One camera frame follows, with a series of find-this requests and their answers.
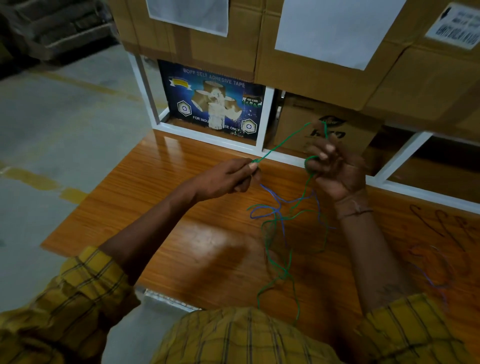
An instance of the person's left hand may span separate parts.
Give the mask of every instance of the person's left hand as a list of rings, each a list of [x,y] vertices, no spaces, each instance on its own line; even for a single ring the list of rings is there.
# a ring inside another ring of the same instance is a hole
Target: person's left hand
[[[193,189],[195,201],[200,202],[233,192],[246,192],[253,175],[255,179],[260,178],[257,163],[252,163],[250,158],[235,158],[200,173],[185,185]]]

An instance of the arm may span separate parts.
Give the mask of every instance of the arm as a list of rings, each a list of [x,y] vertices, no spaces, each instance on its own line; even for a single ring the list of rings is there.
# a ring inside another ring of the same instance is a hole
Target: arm
[[[365,316],[358,333],[381,363],[473,363],[443,313],[410,281],[375,223],[365,190],[365,164],[335,138],[317,139],[318,159],[307,162],[334,202],[350,247],[353,275]]]
[[[248,158],[220,163],[99,249],[67,259],[32,302],[0,314],[0,363],[100,362],[110,328],[140,304],[132,285],[180,218],[197,202],[247,191],[257,171]]]

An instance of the hexagon logo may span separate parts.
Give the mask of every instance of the hexagon logo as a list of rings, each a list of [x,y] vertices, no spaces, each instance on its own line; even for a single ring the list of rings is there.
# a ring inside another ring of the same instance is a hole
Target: hexagon logo
[[[252,134],[257,131],[257,124],[252,119],[246,119],[241,122],[241,129],[247,134]]]
[[[184,116],[189,116],[192,114],[192,108],[189,104],[187,104],[186,101],[182,100],[180,102],[177,102],[177,108]]]

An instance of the concrete floor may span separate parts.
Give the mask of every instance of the concrete floor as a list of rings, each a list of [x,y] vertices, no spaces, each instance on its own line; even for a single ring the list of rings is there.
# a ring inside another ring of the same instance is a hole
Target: concrete floor
[[[145,67],[156,104],[165,107],[160,74]],[[42,69],[0,81],[0,311],[26,304],[64,261],[39,247],[77,206],[60,191],[91,192],[151,129],[122,46]],[[24,178],[8,175],[13,169]],[[104,363],[147,363],[185,314],[142,301],[112,330]]]

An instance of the wooden table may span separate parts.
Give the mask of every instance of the wooden table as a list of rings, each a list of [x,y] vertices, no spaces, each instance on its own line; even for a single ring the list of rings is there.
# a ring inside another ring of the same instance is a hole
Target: wooden table
[[[42,246],[65,256],[76,255],[88,245],[98,246],[183,180],[238,156],[244,154],[151,132]],[[305,170],[271,160],[262,161],[261,169],[262,183],[282,198],[301,195],[308,177]],[[369,193],[376,219],[402,259],[421,267],[435,283],[448,281],[449,288],[440,292],[406,263],[417,283],[443,307],[454,331],[480,357],[479,216],[383,190],[371,188]],[[322,215],[338,228],[328,197],[318,195]],[[196,205],[157,251],[139,284],[205,309],[255,306],[257,292],[275,276],[265,258],[262,220],[250,219],[246,211],[259,203],[275,205],[269,193],[254,185],[245,194]],[[316,208],[315,202],[303,201],[298,209],[303,208]],[[361,311],[340,229],[329,230],[326,251],[316,254],[325,233],[316,214],[305,213],[286,225],[287,241],[295,251],[291,274],[301,306],[297,327],[333,345],[344,361],[359,361],[361,347],[353,329]],[[287,251],[279,237],[272,249],[276,259]],[[451,273],[436,249],[448,260]],[[286,322],[296,316],[291,281],[263,294],[260,302],[266,313]]]

